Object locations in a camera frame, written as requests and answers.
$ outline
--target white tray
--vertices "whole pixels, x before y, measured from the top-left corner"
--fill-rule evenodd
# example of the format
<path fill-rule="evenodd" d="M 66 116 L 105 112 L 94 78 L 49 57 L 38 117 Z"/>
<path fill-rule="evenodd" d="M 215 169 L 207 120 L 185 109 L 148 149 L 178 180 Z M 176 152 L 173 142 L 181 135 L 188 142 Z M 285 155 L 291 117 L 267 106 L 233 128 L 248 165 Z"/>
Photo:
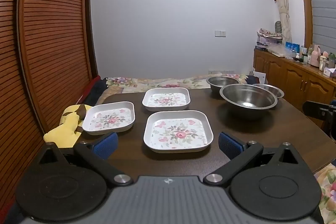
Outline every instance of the white tray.
<path fill-rule="evenodd" d="M 197 152 L 210 145 L 213 133 L 202 112 L 162 111 L 148 117 L 143 141 L 157 153 Z"/>
<path fill-rule="evenodd" d="M 129 130 L 135 121 L 134 105 L 117 102 L 97 105 L 88 110 L 83 121 L 83 130 L 90 135 Z"/>
<path fill-rule="evenodd" d="M 185 88 L 155 88 L 145 93 L 142 104 L 149 111 L 184 110 L 190 104 Z"/>

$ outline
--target louvered door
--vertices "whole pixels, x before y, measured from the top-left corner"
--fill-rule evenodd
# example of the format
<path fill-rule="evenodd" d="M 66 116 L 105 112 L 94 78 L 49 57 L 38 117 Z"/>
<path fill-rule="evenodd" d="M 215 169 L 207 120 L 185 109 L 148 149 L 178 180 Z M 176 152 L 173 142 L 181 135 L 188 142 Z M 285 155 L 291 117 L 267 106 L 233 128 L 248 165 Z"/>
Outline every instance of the louvered door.
<path fill-rule="evenodd" d="M 15 16 L 16 0 L 0 0 L 0 208 L 43 144 L 17 58 Z"/>
<path fill-rule="evenodd" d="M 45 131 L 92 79 L 85 0 L 19 0 L 21 59 Z"/>

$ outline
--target yellow plush toy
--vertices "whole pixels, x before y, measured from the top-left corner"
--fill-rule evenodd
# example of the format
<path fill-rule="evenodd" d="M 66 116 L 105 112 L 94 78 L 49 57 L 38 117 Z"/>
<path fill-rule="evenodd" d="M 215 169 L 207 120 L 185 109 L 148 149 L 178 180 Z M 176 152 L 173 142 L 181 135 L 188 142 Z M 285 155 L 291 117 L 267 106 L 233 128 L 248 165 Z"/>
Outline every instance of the yellow plush toy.
<path fill-rule="evenodd" d="M 91 106 L 83 104 L 67 107 L 63 112 L 59 126 L 45 134 L 44 141 L 54 142 L 58 148 L 73 147 L 83 132 L 83 120 L 90 108 Z"/>

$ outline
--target black round disc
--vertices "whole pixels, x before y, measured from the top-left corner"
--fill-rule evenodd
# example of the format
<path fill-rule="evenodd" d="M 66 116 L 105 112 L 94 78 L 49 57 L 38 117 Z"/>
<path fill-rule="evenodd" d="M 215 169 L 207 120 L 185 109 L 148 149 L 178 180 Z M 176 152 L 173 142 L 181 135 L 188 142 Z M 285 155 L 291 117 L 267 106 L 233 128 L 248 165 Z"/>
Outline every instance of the black round disc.
<path fill-rule="evenodd" d="M 297 166 L 265 165 L 247 169 L 231 182 L 231 195 L 258 217 L 290 221 L 310 215 L 319 205 L 320 187 L 312 174 Z"/>
<path fill-rule="evenodd" d="M 68 221 L 95 209 L 107 192 L 105 180 L 92 170 L 70 165 L 44 165 L 29 172 L 16 189 L 16 200 L 31 217 L 44 221 Z"/>

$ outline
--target metal bowl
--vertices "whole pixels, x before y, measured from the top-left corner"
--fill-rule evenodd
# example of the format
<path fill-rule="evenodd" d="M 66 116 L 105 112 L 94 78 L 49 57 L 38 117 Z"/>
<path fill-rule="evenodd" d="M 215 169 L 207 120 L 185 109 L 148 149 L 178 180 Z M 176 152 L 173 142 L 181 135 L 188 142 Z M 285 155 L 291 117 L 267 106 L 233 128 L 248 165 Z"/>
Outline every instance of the metal bowl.
<path fill-rule="evenodd" d="M 255 85 L 227 85 L 220 89 L 219 94 L 229 102 L 233 114 L 247 120 L 261 118 L 278 102 L 272 92 Z"/>
<path fill-rule="evenodd" d="M 254 84 L 254 85 L 272 92 L 278 99 L 282 98 L 285 95 L 284 92 L 280 88 L 277 88 L 276 86 L 273 86 L 273 85 L 266 85 L 266 84 Z"/>
<path fill-rule="evenodd" d="M 231 84 L 239 84 L 237 79 L 228 76 L 214 76 L 209 77 L 207 79 L 207 83 L 210 85 L 210 88 L 213 92 L 218 93 L 222 87 L 231 85 Z"/>

